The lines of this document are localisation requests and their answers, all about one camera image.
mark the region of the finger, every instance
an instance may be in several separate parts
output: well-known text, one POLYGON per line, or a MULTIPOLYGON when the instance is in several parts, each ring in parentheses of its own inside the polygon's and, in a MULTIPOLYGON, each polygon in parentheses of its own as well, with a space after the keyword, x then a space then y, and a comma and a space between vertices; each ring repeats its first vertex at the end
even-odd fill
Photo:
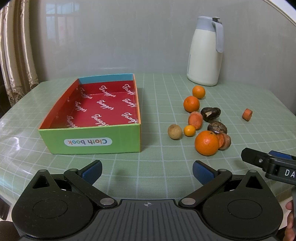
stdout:
POLYGON ((293 209, 293 201, 290 201, 286 204, 286 209, 292 210, 293 209))
POLYGON ((293 241, 295 238, 295 232, 293 229, 286 229, 285 230, 285 237, 283 241, 293 241))
POLYGON ((287 228, 291 229, 293 227, 293 224, 294 224, 294 212, 291 211, 287 217, 287 228))

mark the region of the box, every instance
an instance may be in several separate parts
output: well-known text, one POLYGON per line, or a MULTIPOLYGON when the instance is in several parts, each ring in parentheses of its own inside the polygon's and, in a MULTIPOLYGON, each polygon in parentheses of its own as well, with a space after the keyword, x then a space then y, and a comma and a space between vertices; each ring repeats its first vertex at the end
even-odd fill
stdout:
POLYGON ((140 152, 140 110, 133 74, 77 79, 42 122, 52 154, 140 152))

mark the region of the gray tiled wall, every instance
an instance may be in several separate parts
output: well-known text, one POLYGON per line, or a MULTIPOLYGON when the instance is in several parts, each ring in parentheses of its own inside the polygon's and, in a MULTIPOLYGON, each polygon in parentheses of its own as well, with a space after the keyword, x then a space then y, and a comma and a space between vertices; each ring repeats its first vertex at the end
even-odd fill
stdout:
POLYGON ((185 74, 199 15, 224 25, 220 81, 268 88, 295 113, 296 27, 263 0, 31 0, 37 74, 185 74))

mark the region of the crosshair symbol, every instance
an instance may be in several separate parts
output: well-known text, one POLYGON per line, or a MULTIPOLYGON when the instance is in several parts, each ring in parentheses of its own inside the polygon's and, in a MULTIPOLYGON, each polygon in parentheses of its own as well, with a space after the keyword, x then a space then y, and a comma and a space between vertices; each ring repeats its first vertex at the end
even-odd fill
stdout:
POLYGON ((150 207, 150 206, 153 205, 153 204, 150 203, 150 202, 146 202, 146 203, 144 203, 144 205, 145 205, 146 207, 150 207))

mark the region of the green checkered tablecloth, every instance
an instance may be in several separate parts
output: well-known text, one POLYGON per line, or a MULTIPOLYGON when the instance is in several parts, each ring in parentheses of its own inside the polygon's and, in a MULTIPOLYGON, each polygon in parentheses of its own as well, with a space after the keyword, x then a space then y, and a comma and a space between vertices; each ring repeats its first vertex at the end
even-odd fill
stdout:
MULTIPOLYGON (((38 127, 55 101, 75 78, 42 82, 0 119, 0 195, 14 203, 39 169, 63 173, 82 168, 95 159, 103 164, 103 174, 95 187, 116 198, 180 199, 201 184, 192 175, 192 164, 202 160, 214 169, 226 168, 234 174, 256 169, 244 163, 245 147, 263 152, 282 151, 296 155, 296 117, 268 90, 224 83, 205 87, 203 107, 219 107, 232 145, 205 157, 194 148, 195 137, 172 140, 171 124, 187 125, 183 100, 191 95, 194 83, 182 75, 136 74, 141 110, 141 153, 104 155, 52 155, 41 139, 38 127), (241 118, 253 110, 251 121, 241 118)), ((201 130, 206 130, 203 123, 201 130)), ((281 201, 290 195, 290 185, 266 180, 281 201)))

